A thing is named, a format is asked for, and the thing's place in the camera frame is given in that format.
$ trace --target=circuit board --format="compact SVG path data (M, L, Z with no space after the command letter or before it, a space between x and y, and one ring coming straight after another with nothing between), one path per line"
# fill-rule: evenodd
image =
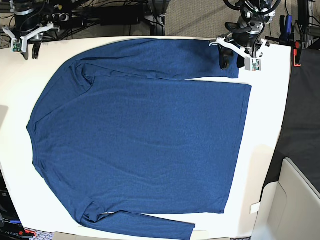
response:
M15 39L13 42L12 52L21 53L22 52L22 39Z

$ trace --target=red clamp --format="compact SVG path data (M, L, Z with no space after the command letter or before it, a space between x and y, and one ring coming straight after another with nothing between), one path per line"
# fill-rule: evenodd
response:
M293 49L293 66L301 67L301 64L296 62L296 58L298 56L298 49L301 47L298 41L295 42L295 47L296 48Z
M37 233L36 233L35 231L30 231L30 230L27 230L27 229L24 229L24 231L25 231L26 234L32 234L32 235L34 235L35 237L37 236Z

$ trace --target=table surface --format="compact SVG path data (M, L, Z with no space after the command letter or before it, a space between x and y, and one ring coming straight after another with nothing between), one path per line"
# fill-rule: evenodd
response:
M0 167L24 227L97 238L139 239L78 225L32 165L32 145L26 129L39 96L65 61L95 47L137 38L201 39L148 36L58 41L42 44L39 59L28 61L20 54L10 52L10 49L0 50ZM290 72L291 49L272 44L264 52L261 72L249 72L242 68L239 79L201 78L202 81L252 86L229 200L224 214L193 213L159 217L195 223L195 231L207 231L209 238L251 236L257 213L250 214L250 208L260 201L281 131Z

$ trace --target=black fabric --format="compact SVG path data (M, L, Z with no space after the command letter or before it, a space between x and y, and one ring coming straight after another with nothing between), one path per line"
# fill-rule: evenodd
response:
M320 52L303 50L292 67L282 130L263 188L279 180L290 158L320 192Z

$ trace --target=shirt sleeve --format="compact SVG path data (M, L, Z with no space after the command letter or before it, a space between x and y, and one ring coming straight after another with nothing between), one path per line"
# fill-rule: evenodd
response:
M46 164L45 168L47 171L57 173L50 164ZM99 203L67 185L63 181L63 176L57 177L52 173L47 174L47 171L39 166L36 166L36 170L71 217L84 227L115 234L175 240L189 240L195 228L193 223L173 221L139 213L126 211L105 213L105 208Z

